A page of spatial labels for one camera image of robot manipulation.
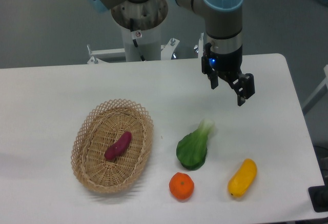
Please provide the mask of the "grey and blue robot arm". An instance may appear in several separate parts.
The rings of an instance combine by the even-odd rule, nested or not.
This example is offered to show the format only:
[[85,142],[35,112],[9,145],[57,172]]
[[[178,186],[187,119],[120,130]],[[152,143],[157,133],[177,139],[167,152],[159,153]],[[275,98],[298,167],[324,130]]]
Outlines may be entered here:
[[[121,27],[126,60],[160,59],[159,26],[168,15],[167,0],[88,0],[100,12],[110,11]],[[201,41],[201,69],[216,88],[220,79],[235,91],[243,105],[255,93],[254,77],[242,73],[243,0],[172,0],[204,19],[206,41]]]

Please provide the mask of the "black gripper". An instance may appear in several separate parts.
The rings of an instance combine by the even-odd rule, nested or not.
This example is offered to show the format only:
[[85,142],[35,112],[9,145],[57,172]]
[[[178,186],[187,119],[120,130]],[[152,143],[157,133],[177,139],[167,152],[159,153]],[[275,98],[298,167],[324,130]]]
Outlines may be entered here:
[[218,87],[218,76],[227,80],[230,87],[237,95],[237,105],[242,106],[247,99],[255,94],[254,75],[243,74],[241,71],[242,46],[236,51],[219,54],[211,50],[211,43],[206,43],[201,58],[201,70],[206,74],[211,89]]

